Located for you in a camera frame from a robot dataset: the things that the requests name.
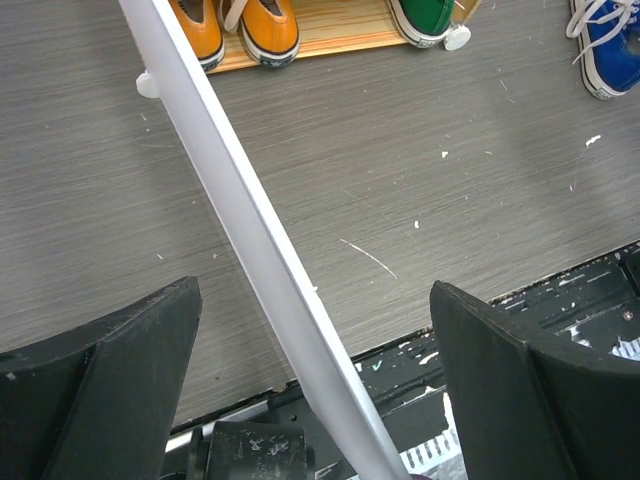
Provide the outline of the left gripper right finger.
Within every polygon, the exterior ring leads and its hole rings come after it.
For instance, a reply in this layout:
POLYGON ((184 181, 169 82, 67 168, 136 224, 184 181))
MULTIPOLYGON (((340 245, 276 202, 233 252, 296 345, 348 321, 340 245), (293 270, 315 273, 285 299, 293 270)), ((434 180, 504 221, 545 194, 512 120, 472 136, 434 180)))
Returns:
POLYGON ((430 312, 469 478, 638 478, 638 362, 442 281, 430 312))

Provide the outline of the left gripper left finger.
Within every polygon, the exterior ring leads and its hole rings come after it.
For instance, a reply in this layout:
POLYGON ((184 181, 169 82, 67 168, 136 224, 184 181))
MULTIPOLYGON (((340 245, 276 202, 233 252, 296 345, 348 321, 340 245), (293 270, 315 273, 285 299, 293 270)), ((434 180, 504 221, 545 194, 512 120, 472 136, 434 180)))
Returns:
POLYGON ((2 353, 2 478, 159 478, 201 311, 183 277, 2 353))

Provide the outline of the white cabinet door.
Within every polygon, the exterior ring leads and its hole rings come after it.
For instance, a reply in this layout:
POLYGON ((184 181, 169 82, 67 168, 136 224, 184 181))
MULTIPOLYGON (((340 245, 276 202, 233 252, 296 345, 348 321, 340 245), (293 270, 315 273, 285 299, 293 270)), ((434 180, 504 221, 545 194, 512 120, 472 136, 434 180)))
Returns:
POLYGON ((173 10, 120 7, 149 95, 162 101, 312 411, 361 478, 409 478, 173 10))

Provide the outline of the blue sneaker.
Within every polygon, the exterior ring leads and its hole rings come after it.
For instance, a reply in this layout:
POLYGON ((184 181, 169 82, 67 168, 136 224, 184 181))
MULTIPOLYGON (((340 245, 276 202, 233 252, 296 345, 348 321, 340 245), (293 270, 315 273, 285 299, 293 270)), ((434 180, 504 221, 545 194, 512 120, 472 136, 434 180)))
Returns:
POLYGON ((578 44, 573 60, 589 93, 602 101, 639 83, 639 3, 635 0, 569 3, 565 35, 578 44))

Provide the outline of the green sneaker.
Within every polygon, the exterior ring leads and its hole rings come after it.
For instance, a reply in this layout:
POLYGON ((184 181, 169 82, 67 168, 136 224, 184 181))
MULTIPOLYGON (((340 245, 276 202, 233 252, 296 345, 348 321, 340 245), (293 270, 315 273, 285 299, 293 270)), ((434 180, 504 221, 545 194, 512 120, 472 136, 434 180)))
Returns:
POLYGON ((400 35, 410 44, 427 49, 442 42, 451 25, 454 0, 389 0, 400 35))

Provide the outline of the orange sneaker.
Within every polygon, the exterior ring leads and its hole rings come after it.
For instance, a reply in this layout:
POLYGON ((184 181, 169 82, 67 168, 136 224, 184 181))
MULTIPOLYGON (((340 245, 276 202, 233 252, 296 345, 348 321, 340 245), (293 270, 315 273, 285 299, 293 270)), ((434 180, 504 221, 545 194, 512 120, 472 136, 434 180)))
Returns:
POLYGON ((291 1, 221 1, 219 17, 227 32, 240 31, 248 54, 264 66, 287 66, 299 52, 300 33, 291 1))
POLYGON ((169 0, 189 44, 205 72, 214 70, 225 55, 224 37, 213 0, 169 0))

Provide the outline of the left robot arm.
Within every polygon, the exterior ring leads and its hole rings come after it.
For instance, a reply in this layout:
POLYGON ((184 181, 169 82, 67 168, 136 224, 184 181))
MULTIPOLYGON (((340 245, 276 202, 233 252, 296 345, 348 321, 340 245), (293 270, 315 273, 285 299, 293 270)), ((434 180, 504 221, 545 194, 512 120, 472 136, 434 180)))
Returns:
MULTIPOLYGON (((114 315, 1 356, 5 479, 307 479, 335 444, 301 391, 271 397, 254 421, 225 420, 165 455, 201 309, 185 278, 114 315)), ((382 354, 367 385, 391 430, 447 440, 406 458, 426 464, 460 444, 471 479, 635 479, 639 475, 639 268, 620 263, 485 303, 444 282, 430 292, 435 356, 424 374, 382 354)))

